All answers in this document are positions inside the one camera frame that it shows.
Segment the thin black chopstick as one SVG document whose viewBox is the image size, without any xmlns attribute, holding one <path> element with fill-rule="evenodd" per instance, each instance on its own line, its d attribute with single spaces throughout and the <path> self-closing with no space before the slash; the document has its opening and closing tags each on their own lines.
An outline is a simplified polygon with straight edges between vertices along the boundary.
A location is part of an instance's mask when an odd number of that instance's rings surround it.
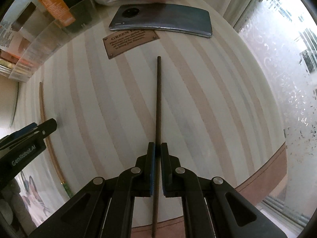
<svg viewBox="0 0 317 238">
<path fill-rule="evenodd" d="M 155 124 L 155 165 L 154 165 L 154 194 L 153 194 L 153 217 L 152 237 L 156 237 L 159 214 L 159 175 L 160 175 L 160 153 L 161 153 L 161 106 L 162 106 L 162 59 L 157 58 L 157 80 L 156 80 L 156 124 Z"/>
</svg>

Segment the brown wooden chopstick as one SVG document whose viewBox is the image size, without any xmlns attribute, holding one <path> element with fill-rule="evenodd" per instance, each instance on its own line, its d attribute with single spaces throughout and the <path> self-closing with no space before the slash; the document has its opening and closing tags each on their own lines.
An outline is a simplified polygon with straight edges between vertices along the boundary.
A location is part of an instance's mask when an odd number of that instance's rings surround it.
<svg viewBox="0 0 317 238">
<path fill-rule="evenodd" d="M 44 122 L 47 120 L 47 117 L 46 117 L 46 111 L 45 111 L 45 105 L 44 105 L 44 85 L 42 82 L 39 83 L 39 105 L 40 105 L 40 118 L 41 118 L 41 121 Z M 47 145 L 49 156 L 51 158 L 51 162 L 60 180 L 60 183 L 63 186 L 68 197 L 71 198 L 73 196 L 73 193 L 70 187 L 68 186 L 66 179 L 64 177 L 64 174 L 61 170 L 50 136 L 46 138 L 46 145 Z"/>
</svg>

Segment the brown leather mat label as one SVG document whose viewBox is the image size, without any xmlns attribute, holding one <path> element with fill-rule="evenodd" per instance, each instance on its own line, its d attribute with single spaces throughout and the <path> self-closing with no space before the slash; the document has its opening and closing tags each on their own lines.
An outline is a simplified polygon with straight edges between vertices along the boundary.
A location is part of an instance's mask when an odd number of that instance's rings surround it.
<svg viewBox="0 0 317 238">
<path fill-rule="evenodd" d="M 158 34 L 153 30 L 124 30 L 106 36 L 103 38 L 103 43 L 108 58 L 112 59 L 135 47 L 158 39 Z"/>
</svg>

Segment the clear plastic storage box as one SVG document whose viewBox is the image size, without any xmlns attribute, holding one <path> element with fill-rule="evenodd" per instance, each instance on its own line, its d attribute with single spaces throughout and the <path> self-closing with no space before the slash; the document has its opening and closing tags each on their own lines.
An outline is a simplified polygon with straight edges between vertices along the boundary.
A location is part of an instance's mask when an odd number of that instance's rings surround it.
<svg viewBox="0 0 317 238">
<path fill-rule="evenodd" d="M 27 82 L 97 19 L 93 0 L 1 0 L 1 75 Z"/>
</svg>

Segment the dark smartphone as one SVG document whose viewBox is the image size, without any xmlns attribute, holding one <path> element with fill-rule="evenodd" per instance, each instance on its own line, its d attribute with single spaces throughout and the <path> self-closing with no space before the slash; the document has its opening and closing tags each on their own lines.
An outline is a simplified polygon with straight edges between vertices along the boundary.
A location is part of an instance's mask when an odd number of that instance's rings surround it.
<svg viewBox="0 0 317 238">
<path fill-rule="evenodd" d="M 122 5 L 109 29 L 171 31 L 204 38 L 210 38 L 213 34 L 208 11 L 166 3 Z"/>
</svg>

